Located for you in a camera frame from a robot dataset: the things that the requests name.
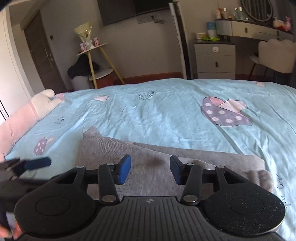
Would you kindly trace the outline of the grey sweatpants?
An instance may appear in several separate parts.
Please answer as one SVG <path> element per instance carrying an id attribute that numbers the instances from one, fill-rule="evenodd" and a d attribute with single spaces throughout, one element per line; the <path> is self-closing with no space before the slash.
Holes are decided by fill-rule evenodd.
<path id="1" fill-rule="evenodd" d="M 173 155 L 184 164 L 197 164 L 206 170 L 214 170 L 216 166 L 227 167 L 265 190 L 273 192 L 271 173 L 266 170 L 265 162 L 257 156 L 125 142 L 104 137 L 95 127 L 91 127 L 83 134 L 74 164 L 94 170 L 102 164 L 116 164 L 124 155 L 130 155 L 132 166 L 126 182 L 117 187 L 119 197 L 180 198 L 183 189 L 175 183 L 170 171 L 170 157 Z"/>

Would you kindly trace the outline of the pink white plush pillow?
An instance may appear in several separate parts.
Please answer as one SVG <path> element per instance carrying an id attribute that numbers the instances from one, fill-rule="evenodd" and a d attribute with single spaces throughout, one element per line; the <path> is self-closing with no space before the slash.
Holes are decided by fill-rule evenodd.
<path id="1" fill-rule="evenodd" d="M 38 121 L 44 119 L 62 101 L 64 94 L 56 95 L 54 90 L 46 89 L 32 97 L 28 104 L 18 109 L 1 124 L 1 162 L 10 153 L 15 143 Z"/>

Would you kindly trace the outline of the light blue bed sheet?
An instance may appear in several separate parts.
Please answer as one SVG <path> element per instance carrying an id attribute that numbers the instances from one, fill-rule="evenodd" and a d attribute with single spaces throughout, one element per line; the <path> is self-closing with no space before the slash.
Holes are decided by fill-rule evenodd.
<path id="1" fill-rule="evenodd" d="M 48 156 L 49 178 L 74 166 L 83 133 L 178 149 L 254 155 L 287 210 L 280 228 L 295 240 L 295 89 L 271 82 L 164 79 L 62 94 L 7 158 Z"/>

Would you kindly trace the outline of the dark wooden door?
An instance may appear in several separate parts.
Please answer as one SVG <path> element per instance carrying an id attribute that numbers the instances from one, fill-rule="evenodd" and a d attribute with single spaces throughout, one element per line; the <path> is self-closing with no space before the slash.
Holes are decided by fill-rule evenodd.
<path id="1" fill-rule="evenodd" d="M 45 33 L 41 13 L 38 11 L 24 29 L 27 44 L 37 73 L 45 89 L 65 92 L 62 80 Z"/>

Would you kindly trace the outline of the black clothes pile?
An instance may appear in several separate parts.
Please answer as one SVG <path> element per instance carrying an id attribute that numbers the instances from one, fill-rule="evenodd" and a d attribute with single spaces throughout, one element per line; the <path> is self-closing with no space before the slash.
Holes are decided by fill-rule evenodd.
<path id="1" fill-rule="evenodd" d="M 77 62 L 68 69 L 67 74 L 70 79 L 74 79 L 76 76 L 90 76 L 91 68 L 88 56 L 81 55 Z"/>

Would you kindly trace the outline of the yellow-legged side table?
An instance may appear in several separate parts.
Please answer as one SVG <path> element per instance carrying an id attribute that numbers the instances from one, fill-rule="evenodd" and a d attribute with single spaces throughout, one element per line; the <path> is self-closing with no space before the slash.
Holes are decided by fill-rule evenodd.
<path id="1" fill-rule="evenodd" d="M 80 51 L 76 55 L 78 60 L 81 56 L 87 57 L 90 69 L 88 81 L 92 82 L 92 86 L 95 89 L 104 88 L 117 83 L 125 85 L 125 81 L 104 49 L 107 45 L 108 43 L 106 42 L 87 49 L 86 44 L 81 44 L 81 47 L 84 47 L 84 51 Z"/>

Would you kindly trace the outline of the flower bouquet in paper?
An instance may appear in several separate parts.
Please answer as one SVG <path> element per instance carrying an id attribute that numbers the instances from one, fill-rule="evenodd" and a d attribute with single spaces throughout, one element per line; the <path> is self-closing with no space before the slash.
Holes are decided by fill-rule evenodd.
<path id="1" fill-rule="evenodd" d="M 92 23 L 90 21 L 74 28 L 74 31 L 79 36 L 82 43 L 84 44 L 85 50 L 90 50 L 91 48 L 94 47 L 92 43 L 92 39 L 93 39 Z"/>

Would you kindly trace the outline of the white bedside drawer cabinet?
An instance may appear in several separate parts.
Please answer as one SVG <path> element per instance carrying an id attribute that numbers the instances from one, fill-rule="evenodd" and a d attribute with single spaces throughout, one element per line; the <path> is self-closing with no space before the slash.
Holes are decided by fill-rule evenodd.
<path id="1" fill-rule="evenodd" d="M 234 44 L 197 41 L 194 48 L 199 79 L 235 79 L 236 47 Z"/>

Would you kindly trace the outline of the cream shell-back chair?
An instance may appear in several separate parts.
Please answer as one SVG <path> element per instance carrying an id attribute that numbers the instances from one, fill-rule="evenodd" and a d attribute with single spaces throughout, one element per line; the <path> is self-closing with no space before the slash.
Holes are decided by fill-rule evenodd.
<path id="1" fill-rule="evenodd" d="M 291 40 L 270 39 L 267 42 L 261 41 L 258 44 L 257 54 L 250 56 L 253 62 L 248 79 L 250 80 L 255 66 L 260 64 L 265 67 L 264 76 L 268 69 L 285 75 L 293 72 L 295 65 L 295 42 Z"/>

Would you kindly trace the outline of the green tray on cabinet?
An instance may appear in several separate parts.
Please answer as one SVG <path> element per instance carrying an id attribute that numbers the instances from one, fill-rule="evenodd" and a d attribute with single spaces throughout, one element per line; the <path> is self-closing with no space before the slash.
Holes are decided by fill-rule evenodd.
<path id="1" fill-rule="evenodd" d="M 202 40 L 203 41 L 208 41 L 208 42 L 217 42 L 217 41 L 220 41 L 220 38 L 217 38 L 217 37 L 203 37 Z"/>

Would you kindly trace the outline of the white vanity desk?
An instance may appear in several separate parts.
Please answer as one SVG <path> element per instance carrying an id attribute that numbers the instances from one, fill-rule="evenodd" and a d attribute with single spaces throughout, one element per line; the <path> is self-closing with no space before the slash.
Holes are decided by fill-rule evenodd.
<path id="1" fill-rule="evenodd" d="M 293 34 L 252 22 L 215 20 L 215 24 L 218 35 L 257 39 L 262 41 L 269 41 L 270 39 L 294 41 Z"/>

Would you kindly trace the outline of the blue white canister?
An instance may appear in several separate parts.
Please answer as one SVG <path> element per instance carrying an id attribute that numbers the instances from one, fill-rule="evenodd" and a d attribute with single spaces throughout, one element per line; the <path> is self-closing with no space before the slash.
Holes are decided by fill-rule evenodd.
<path id="1" fill-rule="evenodd" d="M 217 31 L 216 31 L 216 24 L 215 22 L 207 22 L 207 32 L 209 38 L 216 38 L 217 37 Z"/>

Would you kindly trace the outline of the round vanity mirror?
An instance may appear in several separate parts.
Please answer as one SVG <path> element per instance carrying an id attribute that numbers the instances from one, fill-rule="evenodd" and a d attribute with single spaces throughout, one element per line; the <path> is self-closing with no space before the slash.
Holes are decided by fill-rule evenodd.
<path id="1" fill-rule="evenodd" d="M 273 18 L 273 6 L 270 0 L 241 0 L 245 12 L 255 21 L 266 23 Z"/>

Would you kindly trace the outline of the wall-mounted television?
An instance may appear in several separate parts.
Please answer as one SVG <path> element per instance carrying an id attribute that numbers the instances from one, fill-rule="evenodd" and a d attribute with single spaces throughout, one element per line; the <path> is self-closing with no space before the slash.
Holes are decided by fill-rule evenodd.
<path id="1" fill-rule="evenodd" d="M 141 14 L 167 9 L 168 0 L 98 0 L 104 26 Z"/>

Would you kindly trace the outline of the wall power socket strip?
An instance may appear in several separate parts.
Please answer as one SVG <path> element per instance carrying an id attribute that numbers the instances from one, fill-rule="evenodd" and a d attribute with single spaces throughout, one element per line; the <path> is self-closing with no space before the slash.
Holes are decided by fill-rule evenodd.
<path id="1" fill-rule="evenodd" d="M 149 22 L 154 22 L 156 24 L 163 24 L 165 21 L 160 19 L 157 14 L 150 14 L 150 15 L 137 17 L 138 24 L 144 24 L 144 23 L 149 23 Z"/>

